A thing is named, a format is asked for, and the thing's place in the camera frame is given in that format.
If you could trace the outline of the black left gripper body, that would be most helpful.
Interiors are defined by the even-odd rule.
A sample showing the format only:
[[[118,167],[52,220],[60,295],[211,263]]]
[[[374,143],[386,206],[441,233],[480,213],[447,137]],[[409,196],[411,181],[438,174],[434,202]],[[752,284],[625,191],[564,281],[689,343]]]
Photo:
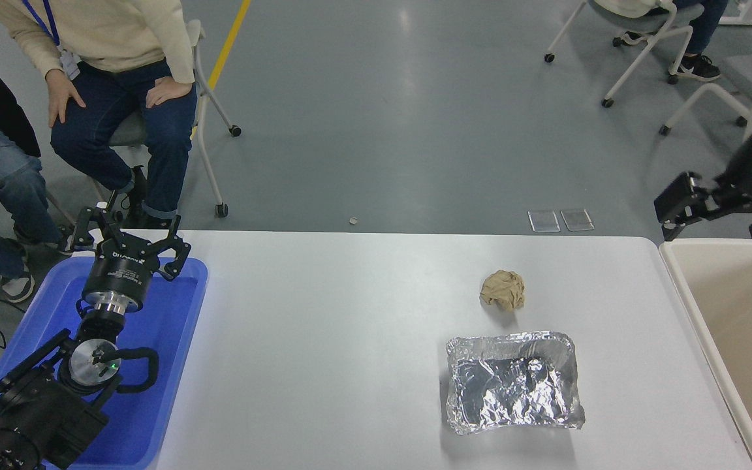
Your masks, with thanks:
[[[127,298],[129,306],[143,306],[156,272],[156,256],[142,254],[139,243],[125,242],[125,250],[114,239],[97,244],[95,262],[87,277],[82,298],[97,306],[111,292]]]

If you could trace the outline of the person's right hand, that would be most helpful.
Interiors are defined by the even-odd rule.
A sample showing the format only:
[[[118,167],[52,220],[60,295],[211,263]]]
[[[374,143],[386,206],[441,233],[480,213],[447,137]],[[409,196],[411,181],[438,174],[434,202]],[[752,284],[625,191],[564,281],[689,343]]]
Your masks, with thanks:
[[[53,128],[59,122],[67,121],[69,101],[86,109],[86,102],[74,86],[68,75],[62,69],[50,69],[44,77],[48,90],[48,128]]]

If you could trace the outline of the person's left hand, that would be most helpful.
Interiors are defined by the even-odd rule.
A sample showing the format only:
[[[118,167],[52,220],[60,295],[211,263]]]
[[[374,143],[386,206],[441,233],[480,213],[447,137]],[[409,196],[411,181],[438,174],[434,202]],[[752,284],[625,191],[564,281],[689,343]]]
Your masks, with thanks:
[[[170,76],[156,78],[154,86],[146,93],[144,106],[146,109],[152,109],[171,99],[182,98],[191,92],[193,86],[194,83],[179,83]]]

